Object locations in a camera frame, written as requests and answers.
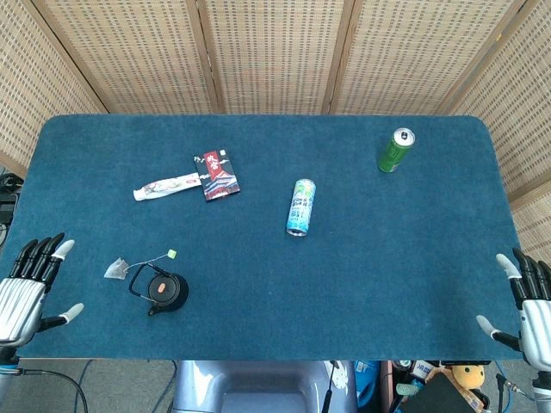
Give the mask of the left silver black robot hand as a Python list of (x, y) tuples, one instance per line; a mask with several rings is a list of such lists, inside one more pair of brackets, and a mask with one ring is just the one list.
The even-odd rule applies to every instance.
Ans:
[(20, 348), (34, 334), (68, 324), (83, 311), (84, 304), (77, 303), (58, 316), (42, 316), (61, 263), (74, 243), (61, 232), (22, 247), (8, 276), (0, 281), (0, 348)]

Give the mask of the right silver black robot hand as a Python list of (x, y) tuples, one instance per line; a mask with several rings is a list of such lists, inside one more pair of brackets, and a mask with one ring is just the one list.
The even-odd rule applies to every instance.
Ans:
[(536, 370), (551, 373), (551, 266), (517, 248), (512, 252), (516, 262), (503, 254), (497, 254), (496, 261), (510, 283), (520, 318), (519, 334), (504, 333), (482, 315), (476, 321), (492, 340), (522, 353)]

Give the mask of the small black teapot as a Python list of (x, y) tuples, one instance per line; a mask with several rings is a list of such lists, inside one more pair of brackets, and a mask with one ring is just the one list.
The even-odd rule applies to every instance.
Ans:
[[(142, 270), (144, 268), (150, 268), (153, 270), (153, 278), (155, 278), (156, 276), (159, 276), (159, 275), (165, 275), (165, 276), (168, 276), (168, 277), (171, 277), (176, 283), (177, 283), (177, 286), (178, 286), (178, 293), (177, 293), (177, 296), (169, 303), (158, 303), (152, 299), (149, 298), (149, 295), (148, 295), (148, 287), (151, 283), (152, 280), (150, 280), (148, 286), (147, 286), (147, 290), (146, 290), (146, 293), (141, 293), (141, 292), (138, 292), (134, 289), (134, 283), (135, 281), (138, 279), (138, 276), (140, 275), (140, 273), (142, 272)], [(162, 313), (162, 312), (173, 312), (173, 311), (177, 311), (179, 309), (181, 309), (187, 302), (188, 300), (188, 297), (189, 297), (189, 284), (188, 282), (179, 274), (175, 274), (175, 273), (170, 273), (168, 271), (165, 271), (163, 269), (161, 269), (160, 267), (152, 264), (152, 263), (149, 263), (149, 264), (143, 264), (141, 266), (138, 267), (136, 273), (134, 274), (133, 278), (131, 279), (130, 281), (130, 284), (128, 286), (128, 291), (136, 296), (136, 297), (139, 297), (141, 299), (145, 299), (146, 301), (148, 301), (151, 306), (150, 306), (150, 309), (148, 310), (147, 312), (147, 315), (149, 317), (152, 317), (156, 314), (159, 314), (159, 313)]]

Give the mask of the yellow plush toy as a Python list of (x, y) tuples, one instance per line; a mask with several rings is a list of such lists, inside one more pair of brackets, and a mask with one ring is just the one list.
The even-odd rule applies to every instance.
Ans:
[(458, 385), (467, 390), (479, 389), (486, 379), (483, 365), (455, 365), (451, 372)]

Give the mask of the black electronic devices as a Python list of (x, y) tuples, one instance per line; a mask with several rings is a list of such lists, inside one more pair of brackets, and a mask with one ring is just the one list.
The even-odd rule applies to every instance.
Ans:
[(16, 174), (0, 170), (0, 248), (8, 236), (23, 183)]

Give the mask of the tea bag with green tag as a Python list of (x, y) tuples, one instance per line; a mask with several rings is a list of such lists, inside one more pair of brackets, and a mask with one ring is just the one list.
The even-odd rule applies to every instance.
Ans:
[(155, 258), (152, 258), (150, 260), (143, 261), (143, 262), (136, 262), (134, 264), (128, 264), (124, 259), (119, 257), (117, 260), (115, 260), (114, 262), (112, 262), (108, 266), (108, 268), (107, 268), (107, 270), (104, 274), (104, 277), (106, 279), (124, 280), (131, 268), (135, 268), (135, 267), (141, 266), (143, 264), (153, 263), (153, 262), (156, 262), (156, 261), (164, 259), (164, 258), (169, 258), (169, 259), (173, 260), (173, 259), (176, 258), (176, 255), (177, 255), (176, 250), (169, 249), (165, 254), (163, 254), (161, 256), (158, 256), (158, 257), (155, 257)]

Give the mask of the black flat case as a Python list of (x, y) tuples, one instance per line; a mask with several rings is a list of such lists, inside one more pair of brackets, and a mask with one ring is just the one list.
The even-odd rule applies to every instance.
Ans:
[(475, 413), (451, 381), (441, 373), (400, 409), (402, 413)]

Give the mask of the blue printed package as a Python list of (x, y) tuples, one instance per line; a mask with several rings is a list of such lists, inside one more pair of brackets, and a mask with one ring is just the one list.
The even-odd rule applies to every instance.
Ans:
[(357, 406), (363, 408), (371, 401), (378, 383), (380, 361), (355, 361)]

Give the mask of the white toothpaste tube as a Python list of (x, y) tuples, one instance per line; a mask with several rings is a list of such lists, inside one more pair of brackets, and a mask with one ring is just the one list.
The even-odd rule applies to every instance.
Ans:
[(192, 173), (148, 183), (135, 189), (133, 197), (136, 201), (153, 200), (197, 186), (201, 186), (201, 179), (197, 173)]

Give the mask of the green drink can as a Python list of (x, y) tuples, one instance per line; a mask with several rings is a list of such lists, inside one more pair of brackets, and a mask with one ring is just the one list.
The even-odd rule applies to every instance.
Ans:
[(406, 153), (414, 146), (415, 134), (408, 128), (398, 128), (378, 159), (377, 166), (385, 173), (394, 172)]

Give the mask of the black red printed box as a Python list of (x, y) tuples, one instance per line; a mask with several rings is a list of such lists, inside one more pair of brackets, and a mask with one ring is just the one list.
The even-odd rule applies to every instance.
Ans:
[(194, 155), (194, 162), (206, 201), (240, 191), (238, 179), (225, 149)]

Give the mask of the grey robot torso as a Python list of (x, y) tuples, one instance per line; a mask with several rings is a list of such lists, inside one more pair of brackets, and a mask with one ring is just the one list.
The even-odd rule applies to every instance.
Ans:
[(357, 413), (354, 363), (179, 361), (171, 413)]

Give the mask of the blue table cloth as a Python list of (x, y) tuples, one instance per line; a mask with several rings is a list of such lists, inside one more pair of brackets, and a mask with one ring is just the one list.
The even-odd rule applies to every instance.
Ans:
[[(393, 132), (414, 146), (392, 173)], [(197, 173), (225, 149), (240, 191), (202, 186), (136, 201), (133, 191)], [(316, 185), (308, 233), (286, 231), (294, 185)], [(76, 303), (70, 324), (25, 358), (494, 360), (513, 351), (476, 322), (518, 332), (498, 253), (518, 246), (486, 125), (471, 116), (56, 116), (40, 131), (0, 277), (32, 239), (75, 241), (43, 311)], [(189, 284), (186, 304), (151, 304), (106, 279), (152, 264)]]

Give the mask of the light blue drink can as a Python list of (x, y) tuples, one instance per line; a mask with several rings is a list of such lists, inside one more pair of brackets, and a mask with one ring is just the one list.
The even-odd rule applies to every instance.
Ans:
[(296, 237), (304, 237), (309, 230), (316, 185), (310, 179), (300, 179), (294, 185), (286, 231)]

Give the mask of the woven wooden folding screen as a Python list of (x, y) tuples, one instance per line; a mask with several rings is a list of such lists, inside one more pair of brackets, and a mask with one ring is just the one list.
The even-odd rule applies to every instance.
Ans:
[(551, 262), (551, 0), (0, 0), (0, 167), (99, 113), (470, 114)]

